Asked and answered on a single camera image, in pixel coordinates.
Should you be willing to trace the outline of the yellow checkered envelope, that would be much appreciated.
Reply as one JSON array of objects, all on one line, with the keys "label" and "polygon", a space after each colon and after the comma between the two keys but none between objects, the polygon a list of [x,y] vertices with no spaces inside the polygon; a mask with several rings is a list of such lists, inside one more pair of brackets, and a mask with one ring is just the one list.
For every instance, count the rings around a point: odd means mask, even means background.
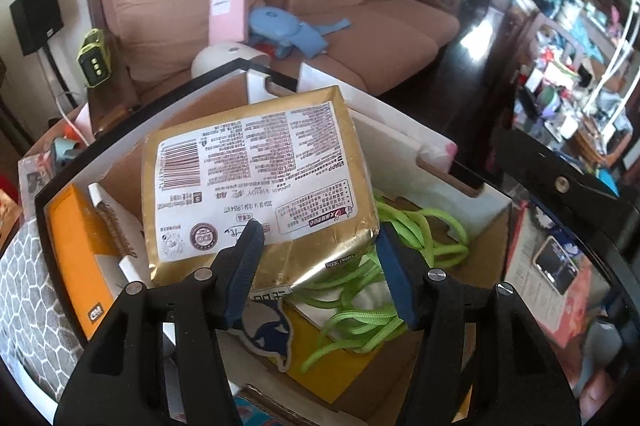
[{"label": "yellow checkered envelope", "polygon": [[333,404],[355,383],[356,378],[378,355],[356,354],[352,350],[335,349],[303,371],[303,363],[316,350],[319,330],[287,303],[283,312],[292,324],[293,336],[288,369],[285,374],[320,400]]}]

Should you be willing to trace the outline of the blue plush toy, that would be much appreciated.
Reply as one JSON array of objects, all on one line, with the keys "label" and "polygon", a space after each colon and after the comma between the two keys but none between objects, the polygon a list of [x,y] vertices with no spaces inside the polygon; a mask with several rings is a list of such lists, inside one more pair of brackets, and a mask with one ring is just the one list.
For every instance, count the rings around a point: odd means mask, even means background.
[{"label": "blue plush toy", "polygon": [[248,15],[250,46],[267,45],[274,58],[284,60],[295,49],[307,59],[324,54],[329,47],[326,35],[348,29],[352,23],[343,18],[336,23],[317,26],[300,20],[283,9],[271,6],[254,8]]}]

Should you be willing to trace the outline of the green black lantern device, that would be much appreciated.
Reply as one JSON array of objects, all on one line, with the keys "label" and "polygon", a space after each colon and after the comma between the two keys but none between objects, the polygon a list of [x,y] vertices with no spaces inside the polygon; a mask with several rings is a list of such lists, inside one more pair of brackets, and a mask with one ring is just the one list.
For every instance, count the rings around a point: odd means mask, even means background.
[{"label": "green black lantern device", "polygon": [[85,35],[77,63],[84,73],[88,88],[96,88],[111,77],[111,50],[102,29],[93,28]]}]

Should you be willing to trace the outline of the white cardboard box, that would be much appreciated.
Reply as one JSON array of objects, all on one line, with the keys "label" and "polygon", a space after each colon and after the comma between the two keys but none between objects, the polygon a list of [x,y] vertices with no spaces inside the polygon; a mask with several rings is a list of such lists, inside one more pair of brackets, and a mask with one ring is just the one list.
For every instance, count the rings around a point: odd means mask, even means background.
[{"label": "white cardboard box", "polygon": [[[401,332],[367,354],[343,349],[343,304],[390,305],[382,282],[347,292],[349,268],[370,269],[382,220],[432,263],[473,287],[503,275],[510,201],[470,192],[423,159],[428,128],[346,84],[268,90],[268,75],[206,75],[160,97],[101,137],[88,177],[142,258],[150,282],[178,281],[262,224],[236,383],[311,413],[321,425],[350,415],[396,420],[420,337]],[[133,231],[126,231],[133,224]]]}]

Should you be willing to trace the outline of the blue whale sticker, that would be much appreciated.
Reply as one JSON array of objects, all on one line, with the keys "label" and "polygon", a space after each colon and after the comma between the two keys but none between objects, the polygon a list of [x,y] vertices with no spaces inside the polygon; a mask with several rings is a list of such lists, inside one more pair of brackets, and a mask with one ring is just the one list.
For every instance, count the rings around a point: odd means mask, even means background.
[{"label": "blue whale sticker", "polygon": [[290,369],[293,325],[281,301],[248,301],[229,333],[256,356],[272,361],[279,372]]}]

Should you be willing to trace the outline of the tan paper package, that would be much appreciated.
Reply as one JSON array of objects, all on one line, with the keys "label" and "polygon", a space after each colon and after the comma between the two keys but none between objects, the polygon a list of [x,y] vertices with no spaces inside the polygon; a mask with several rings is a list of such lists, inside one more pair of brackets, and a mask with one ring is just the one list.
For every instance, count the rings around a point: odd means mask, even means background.
[{"label": "tan paper package", "polygon": [[380,223],[341,90],[285,96],[154,131],[142,219],[155,285],[182,280],[264,231],[255,292],[293,290],[362,255]]}]

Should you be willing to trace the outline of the grey patterned blanket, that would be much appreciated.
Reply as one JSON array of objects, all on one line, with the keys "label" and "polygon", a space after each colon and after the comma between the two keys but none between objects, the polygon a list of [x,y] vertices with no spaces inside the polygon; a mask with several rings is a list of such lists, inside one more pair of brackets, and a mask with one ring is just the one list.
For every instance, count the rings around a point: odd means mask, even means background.
[{"label": "grey patterned blanket", "polygon": [[1,359],[60,400],[82,354],[44,259],[37,222],[25,223],[1,258]]}]

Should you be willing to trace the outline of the blue tissue pack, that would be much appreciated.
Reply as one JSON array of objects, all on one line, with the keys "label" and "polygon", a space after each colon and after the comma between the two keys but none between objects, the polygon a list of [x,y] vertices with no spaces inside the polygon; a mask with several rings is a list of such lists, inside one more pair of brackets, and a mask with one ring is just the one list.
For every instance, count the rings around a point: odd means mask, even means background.
[{"label": "blue tissue pack", "polygon": [[288,424],[282,414],[265,403],[239,394],[233,397],[233,401],[244,426],[285,426]]}]

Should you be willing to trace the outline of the pink booklet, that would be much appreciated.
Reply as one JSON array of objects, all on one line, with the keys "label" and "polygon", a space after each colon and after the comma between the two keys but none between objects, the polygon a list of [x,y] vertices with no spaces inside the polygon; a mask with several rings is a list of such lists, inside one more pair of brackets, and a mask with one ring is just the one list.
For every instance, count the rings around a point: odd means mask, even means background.
[{"label": "pink booklet", "polygon": [[208,44],[243,43],[248,35],[247,0],[209,0]]}]

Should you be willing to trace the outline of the white helmet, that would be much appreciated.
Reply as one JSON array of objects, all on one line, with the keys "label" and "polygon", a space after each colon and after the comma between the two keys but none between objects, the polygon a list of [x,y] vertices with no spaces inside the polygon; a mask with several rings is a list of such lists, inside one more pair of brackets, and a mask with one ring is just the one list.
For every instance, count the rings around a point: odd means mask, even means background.
[{"label": "white helmet", "polygon": [[225,64],[230,64],[235,59],[252,61],[265,67],[268,67],[271,61],[266,53],[245,44],[230,41],[218,42],[205,47],[195,56],[191,66],[191,78],[196,79]]}]

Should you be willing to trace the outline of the orange WD box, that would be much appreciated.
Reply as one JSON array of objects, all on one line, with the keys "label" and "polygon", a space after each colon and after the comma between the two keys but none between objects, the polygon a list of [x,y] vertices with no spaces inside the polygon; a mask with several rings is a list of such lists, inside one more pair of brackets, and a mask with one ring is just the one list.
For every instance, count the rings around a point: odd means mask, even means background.
[{"label": "orange WD box", "polygon": [[46,215],[58,272],[90,338],[127,283],[122,256],[88,195],[73,183],[48,204]]}]

